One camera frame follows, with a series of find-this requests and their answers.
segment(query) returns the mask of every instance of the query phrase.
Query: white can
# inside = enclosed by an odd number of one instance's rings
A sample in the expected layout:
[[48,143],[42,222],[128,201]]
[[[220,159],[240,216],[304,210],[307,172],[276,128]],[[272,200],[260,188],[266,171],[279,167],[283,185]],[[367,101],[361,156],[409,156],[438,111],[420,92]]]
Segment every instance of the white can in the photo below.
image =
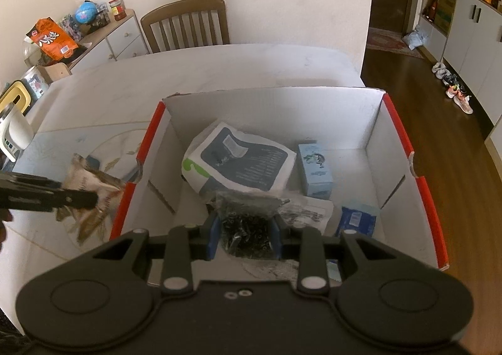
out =
[[40,99],[42,95],[49,90],[49,85],[47,85],[36,66],[28,69],[21,80],[34,100]]

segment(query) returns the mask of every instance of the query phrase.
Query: rug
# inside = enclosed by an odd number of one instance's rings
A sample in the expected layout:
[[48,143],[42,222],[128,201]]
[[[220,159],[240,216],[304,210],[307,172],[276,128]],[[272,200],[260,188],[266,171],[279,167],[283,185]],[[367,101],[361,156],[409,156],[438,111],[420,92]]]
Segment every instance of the rug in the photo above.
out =
[[423,58],[422,54],[417,49],[412,51],[408,48],[408,46],[402,41],[401,34],[399,32],[379,30],[378,28],[369,28],[366,48],[400,53],[402,55],[413,56],[415,58]]

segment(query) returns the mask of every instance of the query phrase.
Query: blue globe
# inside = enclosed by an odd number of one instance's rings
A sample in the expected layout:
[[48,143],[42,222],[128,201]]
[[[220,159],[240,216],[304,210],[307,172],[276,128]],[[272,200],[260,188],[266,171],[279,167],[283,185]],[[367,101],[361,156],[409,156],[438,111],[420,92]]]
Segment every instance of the blue globe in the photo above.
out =
[[96,18],[96,4],[84,2],[75,12],[75,18],[81,24],[87,24]]

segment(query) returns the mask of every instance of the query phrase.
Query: wooden floor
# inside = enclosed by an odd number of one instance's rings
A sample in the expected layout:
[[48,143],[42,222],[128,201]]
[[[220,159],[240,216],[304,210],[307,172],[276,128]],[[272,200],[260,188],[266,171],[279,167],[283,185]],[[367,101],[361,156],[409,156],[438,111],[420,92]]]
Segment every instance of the wooden floor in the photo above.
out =
[[449,273],[474,297],[462,343],[475,354],[502,353],[502,182],[474,115],[444,94],[431,64],[367,50],[366,86],[387,91],[416,151],[448,248]]

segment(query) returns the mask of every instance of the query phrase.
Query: kettle handle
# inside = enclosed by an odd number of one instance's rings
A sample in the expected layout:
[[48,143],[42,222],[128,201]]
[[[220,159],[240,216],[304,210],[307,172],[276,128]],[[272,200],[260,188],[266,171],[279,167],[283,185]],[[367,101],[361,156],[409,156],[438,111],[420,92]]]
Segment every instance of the kettle handle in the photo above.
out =
[[5,134],[8,130],[9,124],[3,124],[0,125],[0,150],[3,151],[3,153],[7,156],[9,160],[11,160],[13,163],[16,162],[16,157],[12,154],[11,150],[7,148],[5,145]]

